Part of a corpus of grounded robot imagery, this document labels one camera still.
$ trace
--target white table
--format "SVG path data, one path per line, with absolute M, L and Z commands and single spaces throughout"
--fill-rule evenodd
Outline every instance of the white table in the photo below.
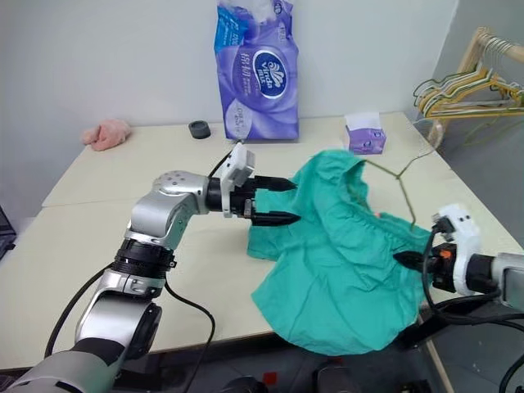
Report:
M 430 147 L 399 113 L 382 116 L 386 150 L 371 160 L 394 171 Z M 135 130 L 115 149 L 96 153 L 86 148 L 45 202 L 17 248 L 0 264 L 0 369 L 36 364 L 63 307 L 84 283 L 112 261 L 133 203 L 151 181 L 170 169 L 206 174 L 231 147 L 215 125 L 213 137 L 197 141 L 186 126 Z M 304 120 L 298 143 L 252 143 L 257 174 L 290 176 L 315 152 L 347 143 L 342 118 Z M 410 219 L 398 183 L 368 165 L 370 205 Z M 429 228 L 441 206 L 462 202 L 484 233 L 483 251 L 522 252 L 495 217 L 437 153 L 418 160 L 403 177 L 418 224 Z M 176 251 L 178 266 L 169 274 L 173 288 L 206 306 L 217 319 L 216 340 L 270 332 L 250 294 L 272 263 L 246 255 L 249 221 L 220 214 L 193 217 Z M 436 300 L 449 294 L 434 291 Z M 71 314 L 56 349 L 69 348 L 86 295 Z M 202 343 L 209 333 L 205 316 L 172 300 L 158 299 L 164 313 L 153 350 L 172 350 Z

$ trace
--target garment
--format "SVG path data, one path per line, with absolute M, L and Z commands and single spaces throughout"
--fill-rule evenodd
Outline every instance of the garment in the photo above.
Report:
M 423 298 L 420 273 L 393 254 L 422 251 L 429 232 L 377 217 L 363 169 L 348 151 L 323 151 L 293 177 L 297 189 L 255 195 L 257 211 L 301 220 L 251 227 L 248 254 L 277 261 L 253 301 L 279 336 L 324 355 L 384 348 L 414 322 Z

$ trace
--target teal shirt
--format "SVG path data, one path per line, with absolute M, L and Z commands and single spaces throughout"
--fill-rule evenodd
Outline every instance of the teal shirt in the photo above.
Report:
M 251 227 L 247 253 L 277 262 L 253 301 L 279 336 L 324 355 L 384 348 L 414 322 L 423 298 L 420 273 L 393 254 L 422 251 L 429 232 L 375 216 L 363 169 L 347 151 L 323 151 L 293 177 L 295 190 L 255 196 L 257 211 L 301 220 Z

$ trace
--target tissue package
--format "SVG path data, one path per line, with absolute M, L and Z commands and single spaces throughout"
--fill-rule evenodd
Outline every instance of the tissue package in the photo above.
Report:
M 283 0 L 219 0 L 215 57 L 227 138 L 298 138 L 291 9 Z

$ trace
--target hanger rack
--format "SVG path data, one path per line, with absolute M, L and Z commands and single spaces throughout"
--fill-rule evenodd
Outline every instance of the hanger rack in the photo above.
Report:
M 479 27 L 475 31 L 468 45 L 468 49 L 464 53 L 463 59 L 458 66 L 457 74 L 473 72 L 475 70 L 487 43 L 492 37 L 494 37 L 494 35 L 488 27 Z M 521 45 L 512 45 L 504 55 L 524 64 L 524 47 Z M 448 123 L 449 120 L 438 120 L 431 127 L 428 139 L 433 146 L 438 144 L 436 141 L 441 139 L 441 134 L 445 133 Z

